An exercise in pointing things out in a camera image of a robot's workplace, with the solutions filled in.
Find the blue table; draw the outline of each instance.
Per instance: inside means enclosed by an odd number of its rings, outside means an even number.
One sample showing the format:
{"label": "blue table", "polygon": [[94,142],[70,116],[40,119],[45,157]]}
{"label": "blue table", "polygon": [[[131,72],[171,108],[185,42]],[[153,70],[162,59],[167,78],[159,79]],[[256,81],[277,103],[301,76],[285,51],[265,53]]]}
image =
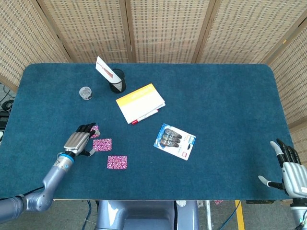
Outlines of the blue table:
{"label": "blue table", "polygon": [[[291,145],[273,72],[265,65],[111,64],[126,74],[113,93],[94,64],[26,68],[0,146],[0,197],[41,181],[80,124],[96,122],[109,152],[76,158],[55,193],[63,199],[283,199],[257,176],[281,180],[270,140]],[[153,83],[165,99],[159,113],[128,125],[116,99]],[[79,89],[89,86],[84,101]],[[196,136],[188,161],[153,147],[163,123]],[[92,139],[87,149],[92,148]],[[106,168],[108,155],[128,157],[126,170]]]}

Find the silver robot hand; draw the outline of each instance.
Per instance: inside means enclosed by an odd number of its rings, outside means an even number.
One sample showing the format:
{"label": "silver robot hand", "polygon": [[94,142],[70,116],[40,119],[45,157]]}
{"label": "silver robot hand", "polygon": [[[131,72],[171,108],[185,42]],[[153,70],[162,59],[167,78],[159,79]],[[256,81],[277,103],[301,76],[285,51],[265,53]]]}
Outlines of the silver robot hand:
{"label": "silver robot hand", "polygon": [[0,199],[0,223],[18,218],[24,211],[47,210],[53,201],[54,192],[59,183],[74,163],[78,155],[92,156],[84,148],[89,138],[99,131],[91,131],[95,123],[80,126],[64,145],[65,153],[60,154],[52,168],[43,180],[44,190],[18,195],[12,198]]}
{"label": "silver robot hand", "polygon": [[307,169],[301,164],[294,148],[285,145],[279,139],[277,143],[270,142],[282,170],[282,183],[269,181],[263,176],[258,176],[258,178],[268,187],[284,190],[293,199],[290,207],[297,225],[295,230],[307,230]]}

